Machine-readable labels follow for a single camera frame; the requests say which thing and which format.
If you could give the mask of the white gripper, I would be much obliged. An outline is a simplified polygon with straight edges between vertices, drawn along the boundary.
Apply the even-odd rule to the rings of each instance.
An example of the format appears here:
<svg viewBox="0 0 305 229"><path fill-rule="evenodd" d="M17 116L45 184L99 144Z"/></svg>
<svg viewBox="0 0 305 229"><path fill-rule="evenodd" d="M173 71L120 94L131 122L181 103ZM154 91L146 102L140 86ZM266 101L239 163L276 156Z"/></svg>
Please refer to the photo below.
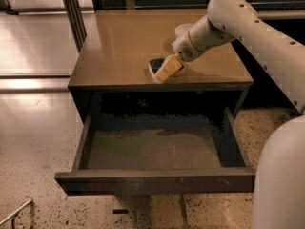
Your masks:
<svg viewBox="0 0 305 229"><path fill-rule="evenodd" d="M191 62L202 55L201 37L191 37L189 33L181 33L172 43L175 54L167 56L158 64L154 74L157 82L166 82L171 76L179 76L184 72L183 62Z"/></svg>

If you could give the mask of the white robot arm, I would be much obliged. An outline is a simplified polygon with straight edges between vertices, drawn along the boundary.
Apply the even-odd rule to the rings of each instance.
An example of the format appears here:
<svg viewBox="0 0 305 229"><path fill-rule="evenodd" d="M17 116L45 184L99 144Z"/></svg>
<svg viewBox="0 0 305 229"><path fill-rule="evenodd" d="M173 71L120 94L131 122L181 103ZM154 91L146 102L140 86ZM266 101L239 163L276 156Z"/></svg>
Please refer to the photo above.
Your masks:
<svg viewBox="0 0 305 229"><path fill-rule="evenodd" d="M164 83L185 62L239 40L302 116L277 128L258 162L252 229L305 229L305 46L264 23L246 0L210 0L207 14L176 28L173 54L150 68Z"/></svg>

